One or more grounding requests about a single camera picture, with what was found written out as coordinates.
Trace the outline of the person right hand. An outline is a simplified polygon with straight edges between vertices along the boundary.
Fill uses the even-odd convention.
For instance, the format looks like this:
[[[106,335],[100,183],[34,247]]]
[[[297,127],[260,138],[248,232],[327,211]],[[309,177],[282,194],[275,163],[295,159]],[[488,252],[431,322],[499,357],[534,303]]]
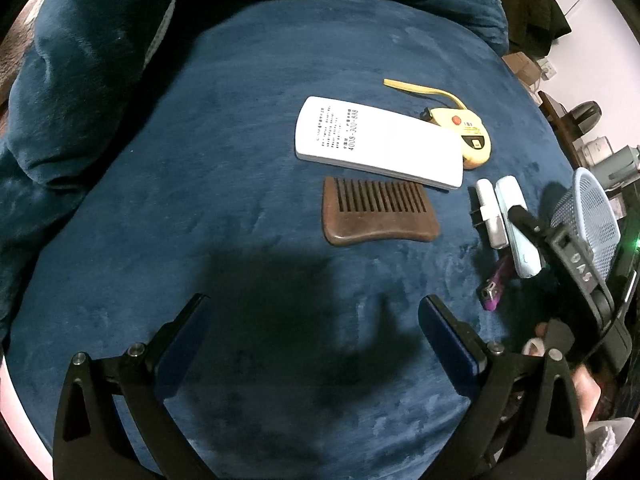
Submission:
[[[546,333],[547,324],[538,323],[535,327],[535,336],[524,344],[522,350],[524,356],[542,356]],[[572,381],[582,415],[582,424],[587,427],[598,406],[602,390],[584,364],[580,364],[572,371]]]

